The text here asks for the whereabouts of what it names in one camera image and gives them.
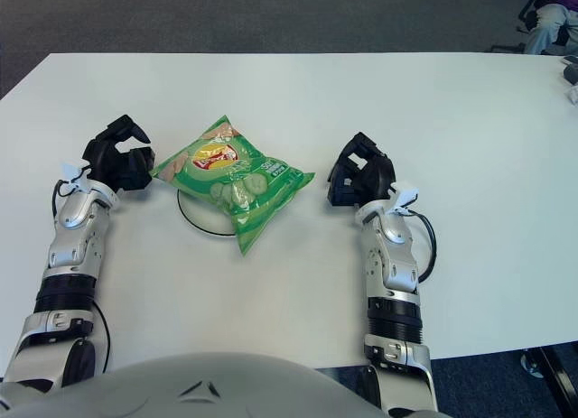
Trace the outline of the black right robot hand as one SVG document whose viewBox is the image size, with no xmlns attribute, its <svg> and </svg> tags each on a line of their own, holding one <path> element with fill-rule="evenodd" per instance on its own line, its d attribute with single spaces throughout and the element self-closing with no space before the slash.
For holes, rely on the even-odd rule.
<svg viewBox="0 0 578 418">
<path fill-rule="evenodd" d="M 332 206 L 359 206 L 388 200 L 396 181 L 392 161 L 375 142 L 357 133 L 343 148 L 328 177 L 328 201 Z"/>
</svg>

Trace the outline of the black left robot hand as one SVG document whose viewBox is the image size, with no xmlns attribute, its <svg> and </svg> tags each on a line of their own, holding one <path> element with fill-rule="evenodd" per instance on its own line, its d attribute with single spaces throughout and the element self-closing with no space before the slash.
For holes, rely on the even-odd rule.
<svg viewBox="0 0 578 418">
<path fill-rule="evenodd" d="M 145 147 L 121 153 L 117 144 L 130 138 Z M 152 180 L 155 153 L 144 130 L 128 115 L 122 115 L 89 141 L 82 158 L 89 162 L 88 177 L 106 184 L 112 191 L 142 190 Z"/>
</svg>

